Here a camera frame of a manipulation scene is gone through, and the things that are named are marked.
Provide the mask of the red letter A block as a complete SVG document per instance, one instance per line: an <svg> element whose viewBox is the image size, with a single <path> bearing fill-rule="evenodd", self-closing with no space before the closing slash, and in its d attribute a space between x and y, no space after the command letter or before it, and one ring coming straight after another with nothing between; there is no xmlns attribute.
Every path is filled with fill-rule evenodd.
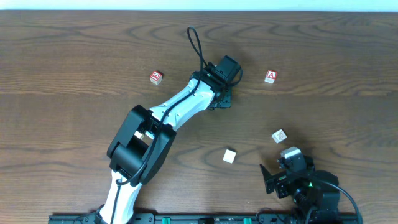
<svg viewBox="0 0 398 224"><path fill-rule="evenodd" d="M276 81L277 72L275 70L268 70L264 81L273 84Z"/></svg>

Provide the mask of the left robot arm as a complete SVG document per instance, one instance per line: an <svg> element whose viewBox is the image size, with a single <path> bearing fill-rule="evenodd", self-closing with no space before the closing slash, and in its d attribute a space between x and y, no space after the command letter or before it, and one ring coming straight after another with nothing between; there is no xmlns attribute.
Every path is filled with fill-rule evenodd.
<svg viewBox="0 0 398 224"><path fill-rule="evenodd" d="M186 87L161 105L133 107L108 147L112 184L94 222L128 223L141 187L161 168L177 130L203 110L229 108L242 76L240 64L226 55L193 72Z"/></svg>

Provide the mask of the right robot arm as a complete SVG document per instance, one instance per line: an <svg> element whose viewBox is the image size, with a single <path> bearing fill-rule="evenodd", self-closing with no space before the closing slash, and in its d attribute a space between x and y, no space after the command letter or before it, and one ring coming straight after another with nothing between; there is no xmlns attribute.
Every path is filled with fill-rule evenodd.
<svg viewBox="0 0 398 224"><path fill-rule="evenodd" d="M315 170L313 159L303 154L277 160L282 172L272 175L262 164L266 192L279 199L292 197L296 208L282 219L284 223L340 223L337 176Z"/></svg>

